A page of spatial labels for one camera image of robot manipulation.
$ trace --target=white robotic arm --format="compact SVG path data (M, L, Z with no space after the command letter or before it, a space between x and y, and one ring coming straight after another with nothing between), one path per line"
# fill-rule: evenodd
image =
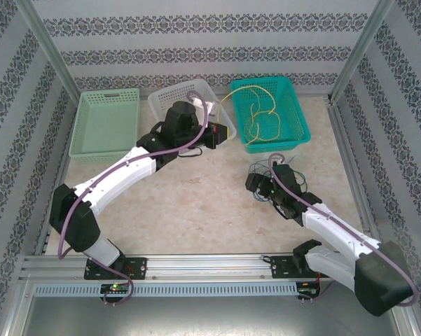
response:
M337 218L343 224L349 227L362 239L372 244L377 249L379 241L366 236L352 226L347 224L341 218L337 217L324 203L316 203L314 206L325 213L330 214L331 218ZM337 252L333 252L325 246L316 246L305 255L308 266L315 272L326 274L340 284L354 291L355 263L361 254L370 254L372 250L364 246L345 230L337 226L330 218L324 217L312 209L308 209L302 214L303 226L316 232L323 237Z
M364 235L332 213L317 196L302 192L289 165L273 164L271 172L274 178L250 173L246 189L269 199L281 216L316 232L336 250L315 240L301 244L293 251L297 271L331 277L352 290L375 316L415 293L403 253L395 243Z
M203 97L194 99L193 104L176 101L168 109L165 121L156 124L117 163L75 188L65 184L56 188L50 224L61 234L60 246L65 240L75 251L83 252L104 267L117 271L124 267L125 256L103 237L95 218L134 183L175 160L180 150L197 146L215 149L227 139L226 126L208 121L213 103L206 102L207 115L202 103Z

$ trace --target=black mounting bracket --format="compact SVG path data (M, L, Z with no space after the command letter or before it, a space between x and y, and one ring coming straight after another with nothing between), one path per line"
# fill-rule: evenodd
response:
M123 267L119 272L129 276L131 280L145 280L147 263L147 258L125 258ZM119 280L123 278L101 268L93 261L88 259L87 263L85 264L84 279Z
M263 261L271 265L273 279L316 279L316 272L312 270L299 272L292 255L264 256Z
M307 264L305 254L313 247L321 245L320 241L311 239L297 246L293 255L264 256L263 261L271 265L273 279L303 279L316 278L316 272L312 271Z

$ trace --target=purple cable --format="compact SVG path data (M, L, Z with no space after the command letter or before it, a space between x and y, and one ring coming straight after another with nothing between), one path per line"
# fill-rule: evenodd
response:
M126 274L120 273L119 271L116 271L114 269L111 269L110 267L107 267L105 264L100 263L98 260L95 260L94 258L90 257L87 255L87 257L89 257L91 259L91 261L93 261L95 264L97 264L98 266L104 268L106 271L112 272L114 274L117 274L118 276L124 278L127 280L127 282L129 283L131 289L129 291L129 294L127 294L123 299L121 299L118 302L112 302L110 303L109 301L106 301L106 297L109 293L112 293L111 291L107 291L105 292L104 296L103 296L103 301L105 305L112 305L113 307L121 305L122 303L125 303L126 301L128 301L130 299L130 297L132 297L132 294L134 293L134 282L131 280L131 278L129 276L127 276Z
M208 110L207 110L207 104L205 103L205 99L204 99L204 97L199 92L197 92L195 90L190 90L190 91L187 92L187 99L190 102L193 101L193 95L195 95L202 102L202 107L204 108L204 122L202 123L202 125L206 125L207 124L207 121L209 120L209 114L208 114ZM68 248L65 252L62 252L62 249L64 248L65 234L67 233L67 229L69 227L71 217L73 216L73 213L75 212L76 207L79 205L79 203L84 199L84 197L88 193L91 193L93 191L93 189L98 185L98 183L100 183L101 181L103 181L106 177L108 177L109 175L111 175L115 171L119 170L120 168L123 168L123 167L127 166L128 164L133 163L135 161L138 161L138 160L141 160L141 159L144 159L144 158L154 158L154 157L157 157L157 156L160 156L160 155L171 154L171 153L182 151L183 149L187 149L187 148L191 147L192 145L194 145L196 143L196 141L199 140L199 138L204 134L204 131L205 131L205 127L202 126L201 129L200 129L200 131L198 132L198 135L193 140L191 140L188 143L186 143L185 145L182 145L180 147L173 148L173 149L160 150L158 152L147 153L147 154L143 154L143 155L140 155L140 156L137 156L137 157L133 157L132 159L129 159L128 161L125 161L125 162L122 162L122 163L116 165L114 168L110 169L106 173L102 174L99 178L97 178L89 186L89 188L85 189L84 192L76 199L76 201L71 206L69 212L67 213L67 216L66 216L65 221L64 221L64 225L62 226L62 231L61 231L61 237L60 237L60 240L59 240L59 245L57 247L57 257L59 259L64 259L65 256L68 254L68 252L70 252L71 247ZM98 262L95 259L92 259L92 261L94 263L96 263L97 265L99 265L100 267L103 267L104 269L106 269L106 270L108 270L108 271L110 271L110 272L112 272L114 274L117 274L120 277L123 277L125 279L128 279L128 281L131 284L132 292L134 292L134 284L133 284L132 280L130 279L130 277L125 276L123 273L120 273L120 272L118 272L118 271L116 271L114 269L111 269L111 268L103 265L102 263ZM131 294L128 295L127 297L125 297L124 299L122 299L121 301L116 302L116 303L118 303L118 304L123 303L124 301L127 300L127 298L130 298ZM106 295L104 296L104 303L105 304L108 303L106 301Z
M275 181L279 184L280 187L282 187L283 190L285 190L290 196L294 197L294 199L298 200L300 203L304 204L308 208L316 211L321 216L324 216L325 218L330 218L335 224L337 224L339 227L341 227L344 231L352 235L358 242L362 243L364 246L370 248L373 252L375 252L380 258L382 258L386 263L388 263L392 268L394 268L405 280L408 282L408 285L411 287L411 290L413 291L413 298L409 302L402 302L401 304L398 304L399 307L408 307L415 304L419 299L419 292L417 291L417 288L415 287L415 284L413 280L391 259L389 259L385 254L383 254L380 250L376 249L372 244L369 244L367 241L363 240L357 233L352 231L348 226L343 224L341 221L339 221L337 218L331 217L328 213L325 213L322 210L319 210L317 207L312 206L310 203L306 202L304 199L296 195L294 192L292 192L290 189L288 189L277 177L276 173L274 172L274 169L272 168L272 159L275 156L279 156L282 159L282 162L285 162L285 157L283 154L280 153L273 153L268 158L268 165L269 170L274 177Z

